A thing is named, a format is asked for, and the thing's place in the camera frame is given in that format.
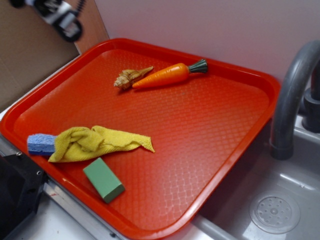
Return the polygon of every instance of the gray faucet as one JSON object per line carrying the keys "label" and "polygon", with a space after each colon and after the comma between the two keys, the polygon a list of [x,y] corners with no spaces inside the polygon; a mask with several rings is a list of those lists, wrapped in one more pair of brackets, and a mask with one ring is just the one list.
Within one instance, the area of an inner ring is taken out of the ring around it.
{"label": "gray faucet", "polygon": [[[311,88],[305,91],[311,77]],[[294,152],[294,127],[303,98],[305,129],[320,132],[320,40],[305,44],[293,59],[282,83],[270,137],[270,154],[285,160]]]}

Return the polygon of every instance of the sink drain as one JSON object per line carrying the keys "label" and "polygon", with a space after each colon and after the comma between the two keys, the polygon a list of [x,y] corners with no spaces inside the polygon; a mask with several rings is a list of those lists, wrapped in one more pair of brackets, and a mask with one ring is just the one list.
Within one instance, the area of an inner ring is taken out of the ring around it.
{"label": "sink drain", "polygon": [[281,192],[263,192],[250,205],[254,224],[270,234],[284,234],[294,229],[300,220],[296,201]]}

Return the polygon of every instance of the green sponge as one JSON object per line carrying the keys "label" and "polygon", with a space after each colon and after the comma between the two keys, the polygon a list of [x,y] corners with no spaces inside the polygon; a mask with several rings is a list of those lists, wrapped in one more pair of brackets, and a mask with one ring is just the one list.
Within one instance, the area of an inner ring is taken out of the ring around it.
{"label": "green sponge", "polygon": [[93,161],[83,171],[107,204],[125,190],[125,187],[101,157]]}

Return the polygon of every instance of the toy carrot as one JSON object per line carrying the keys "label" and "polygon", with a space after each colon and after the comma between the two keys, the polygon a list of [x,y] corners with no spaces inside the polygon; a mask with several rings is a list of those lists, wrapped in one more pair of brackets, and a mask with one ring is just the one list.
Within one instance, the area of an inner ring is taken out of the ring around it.
{"label": "toy carrot", "polygon": [[142,89],[178,83],[186,80],[192,73],[206,73],[207,71],[208,64],[204,59],[201,59],[190,66],[186,66],[183,63],[178,63],[157,71],[140,81],[137,81],[132,85],[132,87],[134,89]]}

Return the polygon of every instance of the sink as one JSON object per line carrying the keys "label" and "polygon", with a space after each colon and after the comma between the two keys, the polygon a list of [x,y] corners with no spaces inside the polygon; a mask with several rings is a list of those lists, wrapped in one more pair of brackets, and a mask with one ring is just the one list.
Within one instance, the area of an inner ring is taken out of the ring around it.
{"label": "sink", "polygon": [[319,239],[320,136],[295,127],[293,156],[276,160],[270,132],[268,123],[199,211],[225,233],[212,238]]}

